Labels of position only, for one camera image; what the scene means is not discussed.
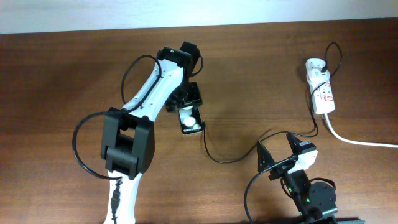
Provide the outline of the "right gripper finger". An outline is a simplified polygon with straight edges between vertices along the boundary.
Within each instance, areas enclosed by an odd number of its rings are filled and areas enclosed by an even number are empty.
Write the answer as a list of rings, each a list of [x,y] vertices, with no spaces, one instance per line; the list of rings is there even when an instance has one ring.
[[[301,141],[292,133],[287,133],[286,137],[293,154],[299,155],[313,151],[313,143],[311,141]]]
[[[256,143],[257,147],[257,161],[258,161],[258,173],[272,167],[275,164],[275,160],[271,156],[270,152],[267,150],[262,142],[258,141]]]

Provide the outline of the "black Galaxy flip phone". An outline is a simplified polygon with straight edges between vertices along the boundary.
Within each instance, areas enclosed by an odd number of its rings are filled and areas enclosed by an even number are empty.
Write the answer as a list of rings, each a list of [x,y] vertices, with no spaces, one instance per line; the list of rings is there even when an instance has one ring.
[[[203,122],[198,107],[188,106],[178,109],[182,134],[196,134],[203,131]]]

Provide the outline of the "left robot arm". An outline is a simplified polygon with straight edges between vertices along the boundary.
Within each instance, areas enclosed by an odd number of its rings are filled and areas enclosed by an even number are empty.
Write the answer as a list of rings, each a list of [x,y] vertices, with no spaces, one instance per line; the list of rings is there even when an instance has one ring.
[[[142,175],[155,153],[154,123],[162,108],[177,111],[183,134],[203,131],[202,99],[190,77],[202,56],[197,45],[164,47],[154,69],[134,98],[110,108],[104,119],[101,158],[108,170],[109,200],[105,223],[135,223],[134,207]]]

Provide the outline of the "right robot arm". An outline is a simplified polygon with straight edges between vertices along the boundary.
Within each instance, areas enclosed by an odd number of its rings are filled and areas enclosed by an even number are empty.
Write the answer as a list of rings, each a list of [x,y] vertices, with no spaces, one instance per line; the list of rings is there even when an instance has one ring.
[[[336,184],[321,177],[309,179],[305,173],[315,163],[317,147],[310,141],[301,141],[292,133],[287,133],[286,137],[292,155],[279,162],[273,159],[263,143],[256,143],[258,173],[251,182],[266,172],[269,173],[269,180],[279,180],[283,191],[297,207],[298,223],[365,223],[365,220],[356,218],[335,218],[338,212]]]

